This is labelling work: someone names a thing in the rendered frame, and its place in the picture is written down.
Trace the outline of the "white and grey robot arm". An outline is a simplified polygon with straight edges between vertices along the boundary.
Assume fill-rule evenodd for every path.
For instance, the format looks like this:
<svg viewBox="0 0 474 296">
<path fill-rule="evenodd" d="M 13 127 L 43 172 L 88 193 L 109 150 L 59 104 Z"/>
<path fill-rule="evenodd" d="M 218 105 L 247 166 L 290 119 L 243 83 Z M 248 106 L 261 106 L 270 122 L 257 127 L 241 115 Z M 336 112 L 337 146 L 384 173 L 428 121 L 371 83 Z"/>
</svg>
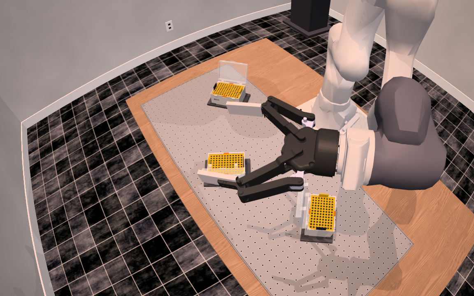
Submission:
<svg viewBox="0 0 474 296">
<path fill-rule="evenodd" d="M 317 129 L 340 132 L 336 174 L 342 188 L 383 185 L 426 190 L 446 166 L 431 99 L 412 79 L 414 59 L 435 18 L 438 0 L 349 0 L 343 23 L 328 32 L 323 84 L 311 113 Z M 385 15 L 387 52 L 381 91 L 367 113 L 368 129 L 350 98 L 354 83 L 369 72 L 374 37 Z M 346 135 L 345 135 L 346 134 Z"/>
</svg>

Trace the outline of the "yellow tip rack insert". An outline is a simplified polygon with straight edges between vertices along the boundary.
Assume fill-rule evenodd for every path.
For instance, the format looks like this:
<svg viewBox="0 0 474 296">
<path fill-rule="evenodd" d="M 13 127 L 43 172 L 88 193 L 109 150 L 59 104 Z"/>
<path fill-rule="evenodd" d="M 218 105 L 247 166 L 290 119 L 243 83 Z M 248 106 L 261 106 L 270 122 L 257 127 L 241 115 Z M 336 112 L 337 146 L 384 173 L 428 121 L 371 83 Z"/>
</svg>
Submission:
<svg viewBox="0 0 474 296">
<path fill-rule="evenodd" d="M 219 167 L 244 167 L 244 153 L 242 154 L 209 154 L 208 163 L 212 164 L 212 168 Z"/>
<path fill-rule="evenodd" d="M 311 230 L 333 231 L 335 197 L 329 194 L 311 195 L 309 226 Z"/>
<path fill-rule="evenodd" d="M 238 99 L 242 93 L 244 86 L 235 86 L 228 83 L 216 83 L 213 86 L 212 94 L 215 95 L 224 95 Z"/>
</svg>

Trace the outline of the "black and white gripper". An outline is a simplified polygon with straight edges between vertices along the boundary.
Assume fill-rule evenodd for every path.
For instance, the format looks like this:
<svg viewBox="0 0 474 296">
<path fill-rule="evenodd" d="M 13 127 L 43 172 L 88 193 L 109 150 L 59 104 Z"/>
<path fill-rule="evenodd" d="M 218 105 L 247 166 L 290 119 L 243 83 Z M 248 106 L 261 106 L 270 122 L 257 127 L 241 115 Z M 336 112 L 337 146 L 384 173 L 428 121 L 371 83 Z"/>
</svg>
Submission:
<svg viewBox="0 0 474 296">
<path fill-rule="evenodd" d="M 264 115 L 268 118 L 285 134 L 281 156 L 240 178 L 199 170 L 197 175 L 202 182 L 238 190 L 238 197 L 245 204 L 285 192 L 303 191 L 306 173 L 335 176 L 340 132 L 334 129 L 314 130 L 314 113 L 303 112 L 274 96 L 268 96 L 267 101 L 262 104 L 227 102 L 226 107 L 229 114 L 258 117 Z M 304 127 L 298 129 L 283 116 Z M 265 183 L 291 170 L 296 174 Z"/>
</svg>

